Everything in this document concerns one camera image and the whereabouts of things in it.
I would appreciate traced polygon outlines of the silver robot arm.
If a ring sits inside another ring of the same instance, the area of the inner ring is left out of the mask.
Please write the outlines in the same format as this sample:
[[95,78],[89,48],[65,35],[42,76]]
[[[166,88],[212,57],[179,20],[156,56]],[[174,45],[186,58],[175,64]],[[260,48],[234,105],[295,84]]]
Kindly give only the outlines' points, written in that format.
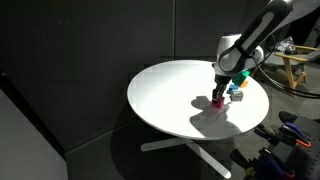
[[224,44],[214,64],[216,88],[212,99],[218,101],[231,78],[255,65],[252,53],[273,32],[300,19],[320,6],[319,0],[270,0],[262,12],[232,44]]

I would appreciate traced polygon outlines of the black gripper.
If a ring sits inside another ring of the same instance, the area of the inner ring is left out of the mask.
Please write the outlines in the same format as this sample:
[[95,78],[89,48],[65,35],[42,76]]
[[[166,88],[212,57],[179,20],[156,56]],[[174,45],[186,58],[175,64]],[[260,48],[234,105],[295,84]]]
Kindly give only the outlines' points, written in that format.
[[231,78],[229,76],[216,75],[215,83],[216,87],[212,91],[212,99],[220,100],[223,97],[227,84],[230,82]]

